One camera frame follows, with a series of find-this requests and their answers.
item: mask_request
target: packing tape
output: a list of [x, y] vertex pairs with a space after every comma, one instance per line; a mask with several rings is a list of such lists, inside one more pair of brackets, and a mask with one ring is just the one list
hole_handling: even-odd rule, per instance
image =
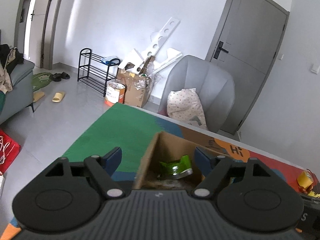
[[310, 187], [313, 183], [313, 178], [311, 174], [307, 171], [303, 171], [300, 176], [297, 178], [298, 184], [300, 187], [303, 187], [304, 189], [307, 189]]

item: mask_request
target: gray chair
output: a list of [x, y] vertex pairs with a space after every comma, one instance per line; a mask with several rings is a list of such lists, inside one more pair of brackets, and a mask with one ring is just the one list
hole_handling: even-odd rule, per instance
[[32, 88], [32, 70], [34, 66], [34, 63], [24, 60], [23, 64], [16, 65], [11, 72], [12, 91], [5, 94], [5, 103], [0, 114], [0, 124], [26, 106], [31, 106], [34, 112]]
[[166, 112], [171, 91], [196, 88], [203, 106], [207, 127], [217, 132], [225, 122], [235, 100], [232, 76], [218, 66], [187, 55], [171, 70], [162, 94], [159, 112]]

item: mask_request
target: open doorway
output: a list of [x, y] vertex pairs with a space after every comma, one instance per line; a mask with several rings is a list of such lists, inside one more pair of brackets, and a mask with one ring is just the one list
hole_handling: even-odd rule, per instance
[[289, 12], [272, 0], [227, 0], [206, 60], [228, 71], [235, 102], [221, 130], [235, 134], [276, 60]]
[[15, 46], [36, 67], [52, 69], [55, 25], [61, 0], [22, 0]]

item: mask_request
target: silver screw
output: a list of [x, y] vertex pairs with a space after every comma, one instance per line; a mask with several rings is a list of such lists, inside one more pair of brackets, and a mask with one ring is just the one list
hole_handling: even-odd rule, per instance
[[112, 188], [107, 191], [109, 197], [120, 197], [123, 194], [123, 191], [118, 188]]
[[210, 191], [207, 190], [206, 188], [197, 188], [194, 191], [194, 194], [198, 197], [207, 197], [210, 195]]

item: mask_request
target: cardboard box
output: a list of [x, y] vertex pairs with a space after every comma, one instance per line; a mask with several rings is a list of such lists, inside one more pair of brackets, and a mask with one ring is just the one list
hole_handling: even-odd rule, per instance
[[[202, 174], [195, 165], [193, 158], [194, 151], [198, 146], [201, 147], [199, 144], [167, 132], [157, 133], [150, 142], [144, 156], [141, 158], [133, 189], [140, 189], [142, 187], [148, 171], [157, 174], [160, 172], [159, 161], [172, 162], [179, 160], [183, 155], [189, 155], [193, 170], [193, 174], [185, 177], [185, 180], [190, 181], [194, 185], [198, 185], [202, 180]], [[226, 157], [230, 157], [229, 155], [221, 154], [208, 148], [206, 148], [206, 150], [212, 153], [213, 156], [225, 155]]]
[[153, 83], [150, 78], [130, 72], [121, 73], [120, 69], [116, 78], [126, 86], [124, 104], [143, 107], [148, 102], [153, 89]]

